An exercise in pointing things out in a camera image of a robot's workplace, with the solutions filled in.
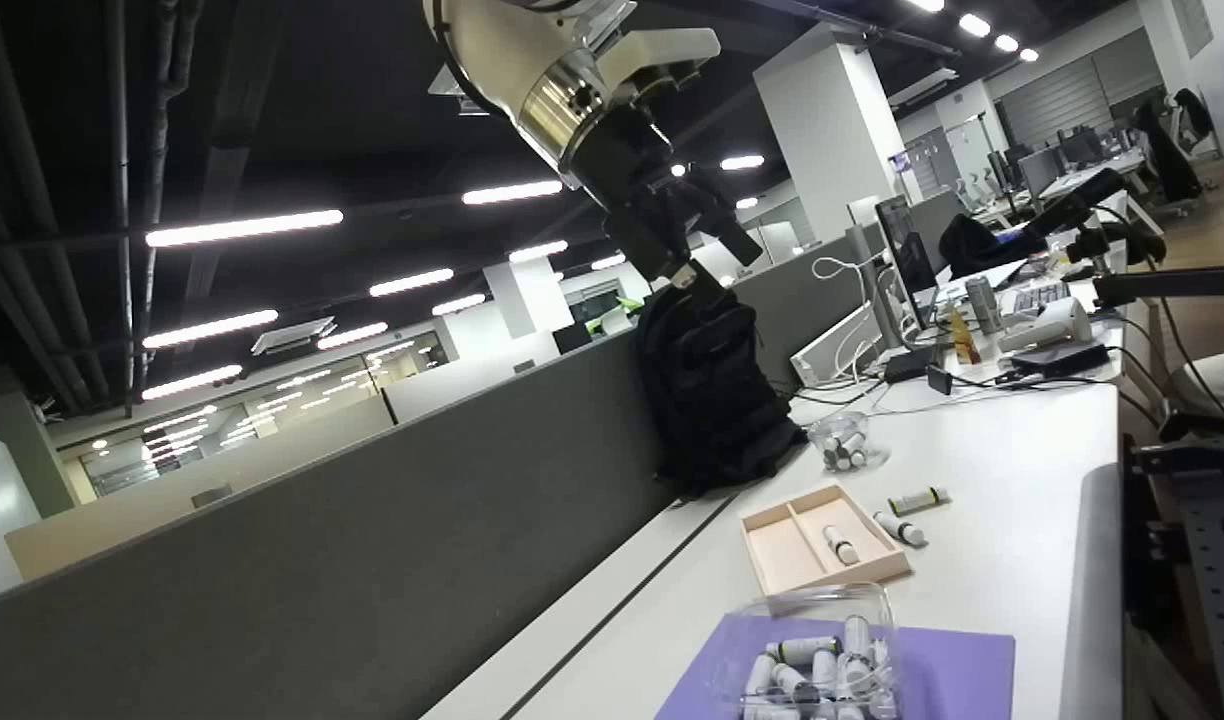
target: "black bag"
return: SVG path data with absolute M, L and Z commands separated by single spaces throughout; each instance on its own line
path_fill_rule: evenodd
M 756 365 L 756 314 L 729 290 L 655 294 L 641 315 L 649 403 L 677 483 L 777 477 L 805 433 Z

